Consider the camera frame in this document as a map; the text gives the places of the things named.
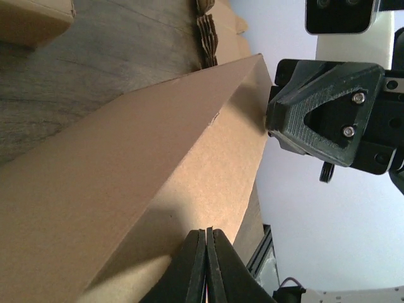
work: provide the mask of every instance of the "screw head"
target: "screw head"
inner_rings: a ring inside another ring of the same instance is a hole
[[[356,93],[352,96],[352,102],[356,104],[362,104],[366,100],[366,95],[364,93]]]
[[[342,129],[342,133],[347,138],[352,138],[355,134],[355,129],[352,126],[346,126]]]

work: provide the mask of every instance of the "wall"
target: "wall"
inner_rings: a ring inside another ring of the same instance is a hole
[[[304,30],[304,0],[232,5],[247,20],[245,36],[253,52],[263,53],[272,77],[283,58],[314,59],[316,38]],[[281,280],[294,276],[319,290],[404,285],[404,197],[388,175],[354,169],[337,167],[331,184],[322,184],[321,166],[268,140],[257,183]]]

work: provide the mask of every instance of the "wood grain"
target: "wood grain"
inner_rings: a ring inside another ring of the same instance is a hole
[[[0,43],[0,165],[122,93],[199,69],[193,1],[76,0],[45,47]]]

